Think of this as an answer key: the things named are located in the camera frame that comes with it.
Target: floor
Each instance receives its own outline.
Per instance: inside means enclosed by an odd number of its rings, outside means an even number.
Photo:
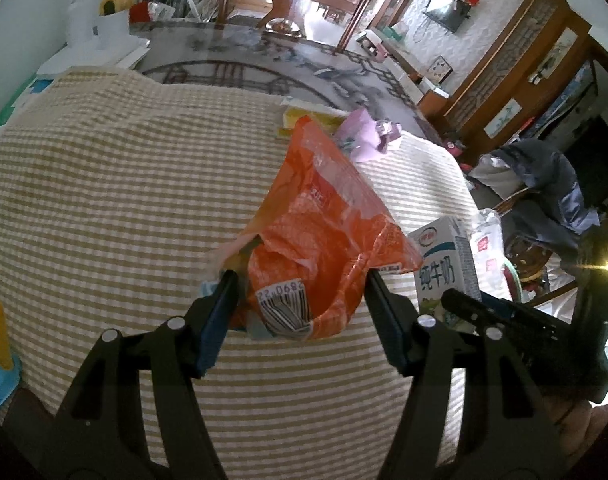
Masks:
[[[241,25],[151,22],[131,27],[151,40],[136,70],[156,81],[208,84],[293,96],[342,110],[366,107],[441,145],[394,76],[380,63],[332,47]]]

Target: textured wallpaper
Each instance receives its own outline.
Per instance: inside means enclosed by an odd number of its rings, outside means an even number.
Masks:
[[[438,23],[424,23],[421,11],[429,0],[412,0],[402,21],[408,25],[406,48],[426,66],[443,56],[453,72],[442,83],[453,94],[488,52],[523,0],[481,0],[459,30],[452,34]]]

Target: screw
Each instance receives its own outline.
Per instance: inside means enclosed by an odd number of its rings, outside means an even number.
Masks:
[[[437,320],[429,314],[421,314],[421,316],[417,318],[417,323],[424,328],[433,328],[437,324]]]
[[[503,336],[503,332],[496,326],[490,326],[486,329],[486,336],[493,341],[499,341]]]
[[[183,317],[172,317],[166,324],[171,330],[180,330],[181,328],[184,328],[186,321]]]
[[[112,328],[106,330],[102,334],[102,341],[105,343],[110,343],[111,341],[115,341],[117,339],[117,330],[113,330]]]

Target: milk carton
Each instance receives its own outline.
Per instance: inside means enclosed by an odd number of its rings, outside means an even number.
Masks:
[[[481,300],[470,242],[463,225],[454,216],[444,216],[410,233],[409,237],[417,241],[424,257],[421,268],[415,271],[420,314],[431,314],[451,328],[462,329],[464,322],[441,306],[441,295],[449,288],[456,288]]]

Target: red logo on carton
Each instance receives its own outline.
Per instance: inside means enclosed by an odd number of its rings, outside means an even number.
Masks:
[[[481,240],[477,242],[477,250],[479,252],[485,251],[488,249],[488,237],[485,236]]]
[[[435,239],[436,236],[437,236],[437,230],[434,227],[426,227],[426,229],[424,229],[424,231],[421,232],[421,234],[418,238],[420,246],[428,247],[431,243],[433,243],[433,240]]]

